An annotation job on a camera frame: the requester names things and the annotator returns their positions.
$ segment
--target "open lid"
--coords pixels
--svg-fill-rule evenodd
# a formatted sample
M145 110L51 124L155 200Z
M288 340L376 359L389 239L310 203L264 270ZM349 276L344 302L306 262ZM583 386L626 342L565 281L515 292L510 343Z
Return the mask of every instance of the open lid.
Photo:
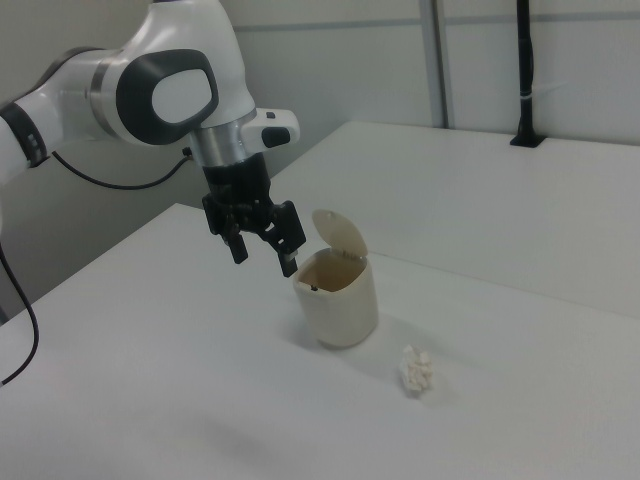
M316 210L312 217L318 233L331 248L350 256L367 256L367 245L348 218L330 210Z

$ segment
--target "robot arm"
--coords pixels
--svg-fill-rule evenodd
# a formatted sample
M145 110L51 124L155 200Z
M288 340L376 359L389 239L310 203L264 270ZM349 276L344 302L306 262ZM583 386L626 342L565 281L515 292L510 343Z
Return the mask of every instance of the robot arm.
M0 184L67 143L167 145L185 136L210 186L211 232L236 263L247 258L240 232L258 234L290 276L305 236L293 204L271 201L262 152L296 142L298 121L256 108L218 0L154 0L122 49L67 52L31 91L0 106Z

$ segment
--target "tabletop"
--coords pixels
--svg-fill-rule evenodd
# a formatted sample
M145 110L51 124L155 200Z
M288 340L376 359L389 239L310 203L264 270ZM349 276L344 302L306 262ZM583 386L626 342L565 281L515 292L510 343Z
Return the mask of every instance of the tabletop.
M273 181L370 250L640 319L640 147L350 122Z
M371 254L380 324L326 350L275 254L176 205L36 302L0 477L601 479L640 470L640 323ZM311 239L301 260L323 244ZM0 365L26 355L21 314ZM432 387L402 388L412 344Z

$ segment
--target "black pole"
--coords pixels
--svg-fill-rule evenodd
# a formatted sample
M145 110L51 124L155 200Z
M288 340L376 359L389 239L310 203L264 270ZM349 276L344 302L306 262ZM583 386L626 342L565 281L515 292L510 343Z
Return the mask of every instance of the black pole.
M511 145L536 148L545 139L533 129L533 44L529 0L518 0L518 54L520 57L520 124Z

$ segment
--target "silver metal ring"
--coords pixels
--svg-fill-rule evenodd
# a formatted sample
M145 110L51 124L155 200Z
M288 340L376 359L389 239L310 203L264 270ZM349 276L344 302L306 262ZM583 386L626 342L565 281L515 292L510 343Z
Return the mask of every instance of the silver metal ring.
M111 127L107 120L107 116L104 113L104 108L102 106L102 84L104 83L104 77L107 74L107 70L109 70L109 67L113 65L116 57L121 52L122 50L118 50L100 62L98 68L93 74L93 79L91 80L91 91L89 92L89 103L91 104L93 115L96 117L98 124L103 128L103 130L114 138L120 138L120 136L116 133L113 127Z
M242 127L256 118L256 110L247 115L211 128L191 132L191 151L201 167L220 167L244 162L251 154L242 141Z

